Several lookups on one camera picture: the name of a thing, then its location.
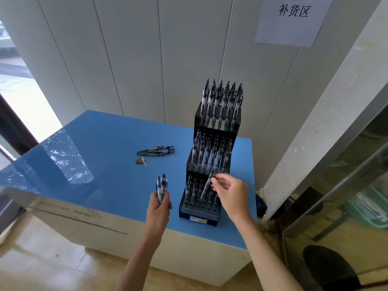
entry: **wall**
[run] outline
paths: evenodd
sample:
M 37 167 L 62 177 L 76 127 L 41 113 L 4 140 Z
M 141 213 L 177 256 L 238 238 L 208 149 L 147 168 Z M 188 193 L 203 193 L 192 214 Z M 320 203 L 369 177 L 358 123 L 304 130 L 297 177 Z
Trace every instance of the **wall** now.
M 207 78 L 242 82 L 263 187 L 380 0 L 334 0 L 311 49 L 253 42 L 262 0 L 0 0 L 62 124 L 85 109 L 192 127 Z
M 387 9 L 382 0 L 264 186 L 268 217 L 388 82 Z

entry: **green plastic basket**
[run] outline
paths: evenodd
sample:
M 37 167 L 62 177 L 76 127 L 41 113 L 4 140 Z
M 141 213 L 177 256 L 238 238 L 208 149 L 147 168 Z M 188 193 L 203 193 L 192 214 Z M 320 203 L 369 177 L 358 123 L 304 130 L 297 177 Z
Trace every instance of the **green plastic basket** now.
M 360 190 L 360 193 L 362 195 L 358 194 L 344 204 L 347 212 L 363 226 L 374 226 L 380 229 L 388 227 L 388 199 L 372 186 L 365 187 Z M 367 203 L 372 204 L 372 207 L 378 208 L 378 210 L 371 212 L 368 210 L 368 206 L 362 205 L 361 200 L 368 200 Z

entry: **white paper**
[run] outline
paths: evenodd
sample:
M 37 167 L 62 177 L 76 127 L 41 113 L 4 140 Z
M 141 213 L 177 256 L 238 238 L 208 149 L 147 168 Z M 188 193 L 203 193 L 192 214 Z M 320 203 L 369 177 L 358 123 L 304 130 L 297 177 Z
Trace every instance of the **white paper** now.
M 311 48 L 333 0 L 263 0 L 256 43 Z

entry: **blue tabletop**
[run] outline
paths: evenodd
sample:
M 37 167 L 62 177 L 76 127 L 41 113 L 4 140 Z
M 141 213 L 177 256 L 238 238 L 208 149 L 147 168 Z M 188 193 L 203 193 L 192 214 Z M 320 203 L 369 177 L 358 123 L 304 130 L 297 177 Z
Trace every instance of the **blue tabletop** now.
M 0 185 L 145 222 L 150 193 L 165 173 L 173 204 L 168 229 L 246 249 L 224 209 L 217 227 L 178 216 L 192 140 L 193 129 L 86 111 L 0 171 Z M 158 145 L 174 145 L 175 153 L 146 156 L 147 166 L 135 163 L 136 151 Z M 250 139 L 237 137 L 230 174 L 248 184 L 255 217 Z

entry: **forearm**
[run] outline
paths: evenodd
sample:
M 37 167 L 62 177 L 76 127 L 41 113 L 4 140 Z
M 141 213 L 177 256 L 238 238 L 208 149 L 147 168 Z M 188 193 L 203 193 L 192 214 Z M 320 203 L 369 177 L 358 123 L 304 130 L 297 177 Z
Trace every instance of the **forearm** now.
M 141 291 L 146 281 L 149 264 L 156 251 L 154 243 L 146 235 L 140 238 L 127 266 L 124 269 L 123 276 L 116 284 L 114 291 Z
M 236 226 L 245 241 L 264 291 L 303 291 L 260 234 L 253 220 L 237 222 Z

